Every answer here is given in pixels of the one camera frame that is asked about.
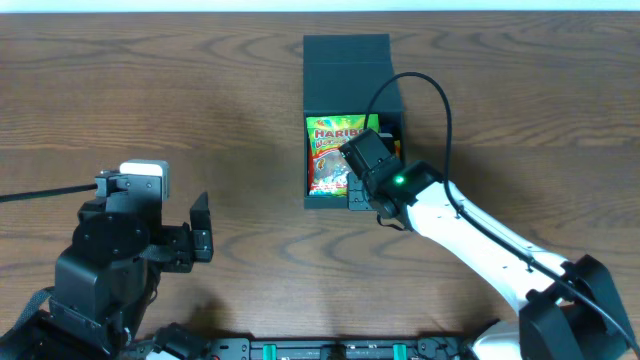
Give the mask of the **yellow snack packet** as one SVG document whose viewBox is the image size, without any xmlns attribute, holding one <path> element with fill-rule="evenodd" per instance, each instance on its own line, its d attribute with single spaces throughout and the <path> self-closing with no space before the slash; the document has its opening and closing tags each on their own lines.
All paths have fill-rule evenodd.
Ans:
<svg viewBox="0 0 640 360">
<path fill-rule="evenodd" d="M 401 141 L 400 140 L 394 140 L 393 144 L 394 144 L 395 155 L 398 158 L 401 158 L 402 157 L 402 155 L 401 155 L 401 150 L 402 150 Z"/>
</svg>

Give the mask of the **black gift box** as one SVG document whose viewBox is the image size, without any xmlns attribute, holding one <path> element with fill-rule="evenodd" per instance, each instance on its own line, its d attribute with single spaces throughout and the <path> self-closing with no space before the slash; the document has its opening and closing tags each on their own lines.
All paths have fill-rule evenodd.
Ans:
<svg viewBox="0 0 640 360">
<path fill-rule="evenodd" d="M 347 195 L 309 195 L 309 139 L 307 117 L 364 115 L 365 124 L 377 114 L 378 133 L 391 133 L 404 151 L 404 105 L 397 84 L 386 85 L 394 76 L 387 35 L 313 35 L 304 37 L 304 129 L 306 209 L 348 208 Z"/>
</svg>

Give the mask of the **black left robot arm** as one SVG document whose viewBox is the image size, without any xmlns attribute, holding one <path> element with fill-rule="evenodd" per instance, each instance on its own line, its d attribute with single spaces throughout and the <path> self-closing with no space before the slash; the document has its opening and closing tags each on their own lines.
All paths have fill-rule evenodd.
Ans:
<svg viewBox="0 0 640 360">
<path fill-rule="evenodd" d="M 34 293 L 2 336 L 2 358 L 117 359 L 135 349 L 162 273 L 189 273 L 213 257 L 206 193 L 180 226 L 163 225 L 158 204 L 110 211 L 95 199 L 78 217 L 53 286 Z"/>
</svg>

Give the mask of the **Haribo gummy worms bag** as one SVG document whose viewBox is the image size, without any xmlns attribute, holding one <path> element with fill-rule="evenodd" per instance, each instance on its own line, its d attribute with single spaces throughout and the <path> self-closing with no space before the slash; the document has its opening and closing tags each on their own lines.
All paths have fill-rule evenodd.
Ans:
<svg viewBox="0 0 640 360">
<path fill-rule="evenodd" d="M 309 149 L 309 195 L 339 197 L 347 195 L 350 168 L 339 148 L 371 128 L 380 129 L 377 114 L 365 124 L 364 115 L 334 115 L 306 118 Z"/>
</svg>

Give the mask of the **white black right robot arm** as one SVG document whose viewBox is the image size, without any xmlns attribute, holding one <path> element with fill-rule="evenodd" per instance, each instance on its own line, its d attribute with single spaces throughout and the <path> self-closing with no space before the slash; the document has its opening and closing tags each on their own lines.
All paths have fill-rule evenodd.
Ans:
<svg viewBox="0 0 640 360">
<path fill-rule="evenodd" d="M 639 344 L 609 270 L 590 255 L 571 262 L 518 235 L 419 161 L 352 160 L 383 218 L 435 241 L 491 285 L 518 317 L 471 342 L 477 359 L 618 359 Z"/>
</svg>

